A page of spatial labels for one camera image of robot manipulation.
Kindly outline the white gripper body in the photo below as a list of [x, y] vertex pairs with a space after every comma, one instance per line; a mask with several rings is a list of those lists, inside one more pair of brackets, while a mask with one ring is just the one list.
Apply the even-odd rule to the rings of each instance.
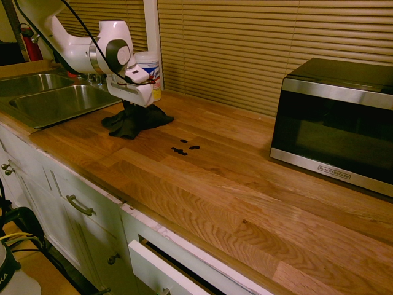
[[130, 103], [148, 107], [154, 102], [153, 88], [150, 84], [139, 86], [131, 84], [119, 85], [113, 78], [113, 75], [108, 75], [106, 78], [106, 85], [112, 96], [116, 96]]

